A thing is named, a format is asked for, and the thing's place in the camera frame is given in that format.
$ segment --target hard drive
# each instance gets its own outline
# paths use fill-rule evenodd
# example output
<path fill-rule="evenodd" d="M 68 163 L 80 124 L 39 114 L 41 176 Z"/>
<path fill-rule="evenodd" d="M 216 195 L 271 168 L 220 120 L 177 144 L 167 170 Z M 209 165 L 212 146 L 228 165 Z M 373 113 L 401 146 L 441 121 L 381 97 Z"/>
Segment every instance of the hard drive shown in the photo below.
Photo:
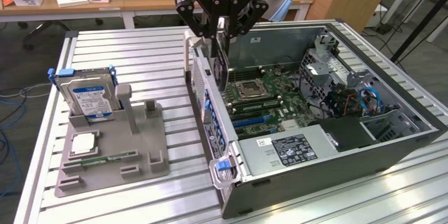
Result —
<path fill-rule="evenodd" d="M 49 79 L 61 91 L 71 116 L 84 115 L 89 122 L 113 119 L 113 110 L 121 105 L 115 97 L 115 68 L 85 70 L 61 69 L 57 75 L 49 70 Z"/>

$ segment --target floor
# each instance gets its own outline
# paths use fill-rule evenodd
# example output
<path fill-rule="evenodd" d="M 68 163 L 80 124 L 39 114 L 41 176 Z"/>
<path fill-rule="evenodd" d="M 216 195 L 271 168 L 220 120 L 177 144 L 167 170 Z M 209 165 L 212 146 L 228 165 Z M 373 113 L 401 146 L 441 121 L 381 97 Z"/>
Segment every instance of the floor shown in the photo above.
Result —
<path fill-rule="evenodd" d="M 385 6 L 392 5 L 393 0 L 383 0 Z M 417 14 L 412 18 L 411 22 L 401 26 L 403 32 L 396 33 L 392 37 L 388 45 L 391 50 L 396 50 L 403 44 L 408 34 L 412 32 L 417 22 L 423 19 L 424 15 L 429 11 L 433 3 L 427 1 L 423 7 L 419 9 Z M 448 10 L 443 9 L 431 24 L 427 26 L 424 32 L 416 39 L 417 43 L 424 36 L 432 31 L 437 23 L 444 20 L 448 15 Z M 161 27 L 177 25 L 176 16 L 163 17 L 140 17 L 136 19 L 137 27 Z M 64 22 L 73 30 L 97 30 L 97 29 L 124 29 L 124 25 L 120 18 L 105 18 L 104 24 L 97 26 L 95 20 L 68 20 Z M 28 29 L 20 29 L 16 23 L 9 23 L 7 27 L 0 30 L 0 90 L 9 88 L 24 88 L 37 83 L 47 82 L 47 70 L 51 67 L 56 67 L 59 53 L 63 45 L 63 30 L 57 27 L 51 27 L 44 31 L 41 36 L 33 40 L 36 46 L 33 51 L 24 51 L 21 49 L 20 40 L 24 35 L 36 27 L 39 22 L 29 22 Z M 373 35 L 375 32 L 367 29 L 365 32 Z M 391 33 L 387 35 L 379 35 L 379 37 L 387 40 Z M 367 40 L 373 46 L 380 48 L 383 42 L 377 37 L 367 36 Z M 403 66 L 409 73 L 409 76 L 420 83 L 420 85 L 433 94 L 433 96 L 448 105 L 448 58 L 444 56 L 448 53 L 448 44 L 444 43 L 448 39 L 448 30 L 445 30 L 433 44 L 423 42 L 417 49 L 409 54 Z M 391 52 L 384 48 L 381 52 L 389 57 Z M 39 95 L 48 92 L 49 86 L 36 88 L 28 95 Z M 0 92 L 0 94 L 12 94 L 17 90 Z M 8 102 L 21 102 L 23 98 L 1 98 L 0 100 Z M 44 108 L 47 104 L 47 97 L 27 99 L 27 113 L 21 120 L 8 128 L 4 132 L 15 147 L 20 168 L 21 168 L 21 183 L 24 184 L 24 178 L 27 175 L 27 168 L 29 166 L 35 141 L 37 138 L 40 119 L 43 118 Z M 15 106 L 0 104 L 0 117 L 7 115 Z M 0 194 L 5 191 L 16 181 L 15 163 L 11 156 L 5 163 L 0 165 Z M 19 204 L 20 196 L 12 195 L 0 198 L 0 223 L 12 223 L 13 216 L 16 214 L 16 208 Z"/>

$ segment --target wooden desk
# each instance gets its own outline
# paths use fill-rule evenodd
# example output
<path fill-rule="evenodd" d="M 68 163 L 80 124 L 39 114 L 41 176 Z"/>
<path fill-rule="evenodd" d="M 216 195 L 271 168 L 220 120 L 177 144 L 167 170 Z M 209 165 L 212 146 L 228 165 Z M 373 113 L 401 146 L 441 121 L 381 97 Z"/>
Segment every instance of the wooden desk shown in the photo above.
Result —
<path fill-rule="evenodd" d="M 293 0 L 289 9 L 297 10 L 295 20 L 304 20 L 313 0 Z M 133 17 L 143 15 L 176 14 L 175 0 L 111 0 L 59 8 L 56 0 L 44 0 L 41 6 L 16 6 L 13 3 L 0 9 L 0 22 L 63 20 L 79 18 L 121 17 L 124 27 L 133 29 Z"/>

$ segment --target blue pci slot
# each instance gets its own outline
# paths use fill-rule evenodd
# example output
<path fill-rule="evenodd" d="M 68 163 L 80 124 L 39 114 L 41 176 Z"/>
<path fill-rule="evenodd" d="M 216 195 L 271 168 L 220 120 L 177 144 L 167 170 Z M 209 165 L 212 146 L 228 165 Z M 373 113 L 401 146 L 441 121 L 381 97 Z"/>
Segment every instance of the blue pci slot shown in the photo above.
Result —
<path fill-rule="evenodd" d="M 233 127 L 236 128 L 236 127 L 243 127 L 243 126 L 248 126 L 248 125 L 257 124 L 257 123 L 265 123 L 268 119 L 269 119 L 269 115 L 265 115 L 261 118 L 251 119 L 243 122 L 236 122 L 233 123 Z"/>

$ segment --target green circuit board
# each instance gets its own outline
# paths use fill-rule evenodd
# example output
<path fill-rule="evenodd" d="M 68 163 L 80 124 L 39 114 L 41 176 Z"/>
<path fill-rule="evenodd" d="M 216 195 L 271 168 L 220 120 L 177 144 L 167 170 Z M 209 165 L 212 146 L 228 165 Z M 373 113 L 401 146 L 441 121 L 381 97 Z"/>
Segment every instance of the green circuit board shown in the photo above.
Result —
<path fill-rule="evenodd" d="M 292 123 L 291 120 L 293 120 L 297 127 L 305 127 L 315 120 L 315 115 L 307 106 L 307 101 L 297 92 L 293 84 L 295 80 L 289 76 L 289 71 L 280 71 L 275 67 L 265 68 L 264 74 L 256 79 L 235 81 L 232 80 L 232 75 L 229 75 L 229 83 L 223 93 L 223 99 L 225 103 L 233 104 L 244 101 L 244 105 L 235 105 L 233 110 L 229 109 L 232 122 L 269 116 L 263 123 L 236 127 L 235 130 L 239 139 L 287 130 L 281 122 L 288 122 L 289 125 Z M 244 84 L 249 87 L 247 89 L 249 91 L 243 96 L 241 88 Z M 240 118 L 245 115 L 249 118 L 241 120 Z"/>

